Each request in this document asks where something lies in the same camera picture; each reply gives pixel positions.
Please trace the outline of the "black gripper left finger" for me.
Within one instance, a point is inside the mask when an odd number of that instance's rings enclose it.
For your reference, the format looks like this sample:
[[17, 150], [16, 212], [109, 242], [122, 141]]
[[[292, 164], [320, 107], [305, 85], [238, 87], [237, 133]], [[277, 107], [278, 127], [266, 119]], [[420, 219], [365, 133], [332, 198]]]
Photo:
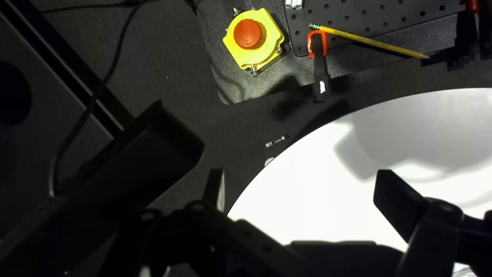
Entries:
[[226, 208], [226, 178], [223, 170], [209, 173], [203, 201], [218, 212]]

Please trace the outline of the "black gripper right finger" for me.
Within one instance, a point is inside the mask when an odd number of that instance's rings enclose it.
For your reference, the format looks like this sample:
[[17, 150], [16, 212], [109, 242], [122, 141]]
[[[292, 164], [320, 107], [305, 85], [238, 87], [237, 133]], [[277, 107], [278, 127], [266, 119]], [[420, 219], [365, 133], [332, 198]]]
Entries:
[[463, 212], [458, 207], [421, 196], [391, 170], [377, 173], [374, 205], [404, 242], [411, 241], [426, 216], [438, 222], [460, 222], [463, 219]]

